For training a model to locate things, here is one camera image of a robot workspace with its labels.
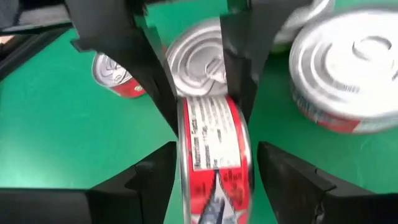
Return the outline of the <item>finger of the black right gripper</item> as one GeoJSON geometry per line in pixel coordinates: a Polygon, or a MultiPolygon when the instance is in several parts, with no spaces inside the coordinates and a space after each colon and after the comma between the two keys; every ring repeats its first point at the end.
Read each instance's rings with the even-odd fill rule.
{"type": "Polygon", "coordinates": [[[228,95],[249,121],[274,38],[294,10],[309,0],[228,1],[220,16],[228,95]]]}
{"type": "Polygon", "coordinates": [[[125,68],[145,89],[174,133],[177,93],[155,27],[146,24],[149,1],[67,0],[80,52],[101,52],[125,68]]]}

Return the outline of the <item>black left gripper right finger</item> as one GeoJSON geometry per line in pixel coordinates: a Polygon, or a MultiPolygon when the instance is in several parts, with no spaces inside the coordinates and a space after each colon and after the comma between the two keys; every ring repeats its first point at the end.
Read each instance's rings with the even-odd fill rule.
{"type": "Polygon", "coordinates": [[[268,142],[257,163],[278,223],[397,223],[397,194],[375,194],[268,142]]]}

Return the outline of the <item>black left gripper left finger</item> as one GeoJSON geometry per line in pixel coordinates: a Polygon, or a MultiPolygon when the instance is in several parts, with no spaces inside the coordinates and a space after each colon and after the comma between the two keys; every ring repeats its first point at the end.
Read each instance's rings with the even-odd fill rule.
{"type": "Polygon", "coordinates": [[[90,189],[1,189],[1,223],[163,223],[177,161],[168,142],[90,189]]]}

